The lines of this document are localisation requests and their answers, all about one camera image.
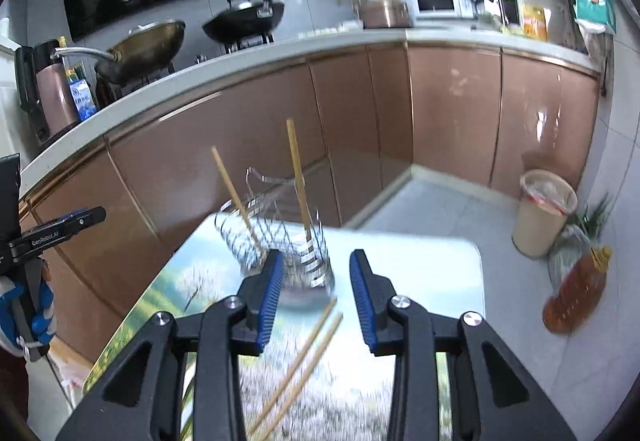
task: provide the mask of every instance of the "wok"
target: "wok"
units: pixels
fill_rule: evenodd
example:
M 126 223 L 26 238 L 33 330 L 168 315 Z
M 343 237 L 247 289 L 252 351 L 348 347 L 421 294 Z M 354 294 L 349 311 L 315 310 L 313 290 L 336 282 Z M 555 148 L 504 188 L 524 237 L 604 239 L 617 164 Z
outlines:
M 204 24 L 207 36 L 221 44 L 234 44 L 244 38 L 269 34 L 282 19 L 284 3 L 273 0 L 226 0 L 229 7 Z
M 90 47 L 56 47 L 52 56 L 89 55 L 99 58 L 95 72 L 112 84 L 126 85 L 132 79 L 167 67 L 180 50 L 185 23 L 166 20 L 139 26 L 107 51 Z

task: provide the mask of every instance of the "metal utensil holder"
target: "metal utensil holder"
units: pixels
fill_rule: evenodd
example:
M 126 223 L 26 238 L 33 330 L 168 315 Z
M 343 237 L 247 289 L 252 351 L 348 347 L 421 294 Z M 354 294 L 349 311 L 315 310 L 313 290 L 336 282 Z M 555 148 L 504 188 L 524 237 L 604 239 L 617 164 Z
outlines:
M 246 277 L 260 271 L 268 251 L 279 249 L 285 264 L 283 289 L 330 294 L 334 288 L 334 273 L 318 212 L 312 214 L 305 209 L 311 222 L 309 233 L 303 229 L 292 234 L 286 225 L 287 221 L 300 218 L 294 180 L 266 177 L 249 168 L 245 183 L 248 198 L 244 207 L 254 225 L 258 244 L 233 201 L 224 203 L 214 217 L 214 226 L 239 262 L 242 274 Z M 256 183 L 260 183 L 263 190 L 257 191 Z

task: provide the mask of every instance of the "wooden chopstick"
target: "wooden chopstick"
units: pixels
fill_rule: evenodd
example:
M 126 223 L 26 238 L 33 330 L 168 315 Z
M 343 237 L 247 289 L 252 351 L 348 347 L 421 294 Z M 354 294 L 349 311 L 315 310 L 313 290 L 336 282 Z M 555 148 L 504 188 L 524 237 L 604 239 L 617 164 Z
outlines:
M 298 150 L 298 137 L 296 136 L 296 128 L 293 120 L 287 120 L 287 134 L 289 134 L 289 148 L 291 150 L 291 161 L 293 162 L 293 173 L 296 176 L 296 194 L 298 195 L 298 204 L 300 205 L 300 214 L 302 215 L 302 224 L 306 231 L 306 241 L 309 243 L 309 251 L 313 250 L 311 243 L 311 218 L 309 217 L 309 208 L 306 204 L 305 179 L 302 176 L 302 163 L 300 163 L 300 151 Z
M 269 398 L 267 405 L 265 405 L 265 407 L 262 409 L 262 412 L 260 413 L 260 415 L 249 427 L 249 435 L 252 435 L 258 429 L 258 427 L 262 424 L 262 421 L 264 421 L 264 418 L 267 417 L 267 414 L 270 413 L 273 406 L 279 400 L 280 396 L 282 395 L 282 392 L 284 392 L 285 387 L 289 385 L 289 382 L 291 381 L 293 374 L 297 371 L 297 369 L 300 366 L 300 363 L 302 363 L 302 360 L 305 358 L 306 354 L 309 352 L 311 345 L 316 341 L 316 338 L 318 338 L 318 333 L 320 332 L 320 329 L 322 329 L 322 327 L 324 326 L 327 318 L 329 318 L 329 314 L 334 309 L 336 301 L 337 300 L 335 298 L 332 298 L 329 301 L 329 303 L 324 307 L 324 311 L 322 311 L 322 315 L 320 315 L 320 318 L 318 319 L 316 326 L 313 328 L 313 331 L 311 331 L 309 338 L 306 339 L 305 345 L 303 345 L 296 359 L 293 360 L 293 363 L 289 366 L 289 370 L 287 371 L 287 374 L 285 374 L 285 376 L 280 381 L 278 388 L 273 392 L 273 394 L 271 394 L 271 397 Z
M 216 160 L 216 164 L 218 165 L 220 176 L 222 176 L 222 180 L 225 182 L 226 189 L 229 190 L 229 193 L 231 194 L 231 199 L 233 200 L 234 205 L 236 205 L 236 208 L 238 209 L 238 211 L 240 212 L 240 215 L 242 216 L 242 220 L 244 221 L 244 224 L 246 225 L 247 230 L 249 230 L 249 234 L 254 240 L 255 246 L 257 246 L 257 248 L 260 250 L 260 253 L 263 253 L 264 251 L 262 249 L 262 245 L 260 244 L 260 241 L 258 240 L 257 235 L 255 235 L 254 227 L 252 226 L 251 221 L 249 220 L 249 215 L 247 215 L 246 209 L 242 204 L 242 199 L 240 199 L 240 196 L 238 195 L 238 192 L 236 192 L 236 188 L 234 187 L 234 184 L 231 181 L 231 178 L 229 177 L 229 173 L 226 171 L 225 164 L 222 163 L 222 158 L 220 158 L 218 149 L 216 147 L 211 147 L 211 152 L 213 154 L 213 159 Z
M 291 394 L 289 394 L 289 397 L 282 405 L 282 408 L 280 409 L 280 411 L 278 411 L 278 414 L 276 415 L 274 420 L 271 421 L 267 429 L 260 435 L 260 437 L 258 437 L 257 441 L 266 441 L 267 437 L 269 437 L 271 433 L 274 431 L 274 429 L 278 426 L 278 423 L 282 420 L 284 415 L 287 413 L 287 410 L 289 410 L 289 407 L 291 407 L 291 405 L 293 404 L 295 399 L 298 397 L 300 392 L 302 392 L 302 388 L 305 386 L 306 382 L 311 376 L 311 373 L 313 373 L 314 369 L 316 368 L 316 365 L 320 361 L 320 358 L 322 357 L 327 347 L 329 346 L 329 342 L 331 342 L 332 338 L 334 337 L 335 332 L 337 331 L 338 326 L 340 325 L 340 322 L 342 322 L 342 313 L 340 313 L 335 318 L 334 322 L 331 324 L 331 328 L 329 329 L 328 333 L 324 336 L 324 339 L 322 340 L 322 343 L 320 344 L 320 346 L 316 349 L 314 357 L 306 367 L 305 372 L 302 373 L 300 380 L 297 382 L 296 386 L 291 391 Z

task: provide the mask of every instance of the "grocery bag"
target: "grocery bag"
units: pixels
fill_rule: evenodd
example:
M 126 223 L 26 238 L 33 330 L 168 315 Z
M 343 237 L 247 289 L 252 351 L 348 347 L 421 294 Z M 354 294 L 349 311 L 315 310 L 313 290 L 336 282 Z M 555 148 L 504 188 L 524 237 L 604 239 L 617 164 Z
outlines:
M 588 33 L 616 33 L 611 0 L 575 0 L 575 21 Z

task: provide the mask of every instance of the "blue glove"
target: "blue glove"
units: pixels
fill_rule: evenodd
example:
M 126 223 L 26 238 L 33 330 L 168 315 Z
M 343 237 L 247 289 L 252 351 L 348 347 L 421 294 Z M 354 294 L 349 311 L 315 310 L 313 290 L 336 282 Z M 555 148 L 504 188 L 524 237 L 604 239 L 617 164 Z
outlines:
M 24 356 L 24 340 L 18 336 L 11 301 L 20 298 L 25 288 L 8 277 L 0 277 L 0 347 L 14 356 Z M 44 280 L 40 283 L 40 310 L 31 322 L 33 337 L 40 345 L 48 344 L 56 334 L 56 317 L 53 315 L 53 292 Z

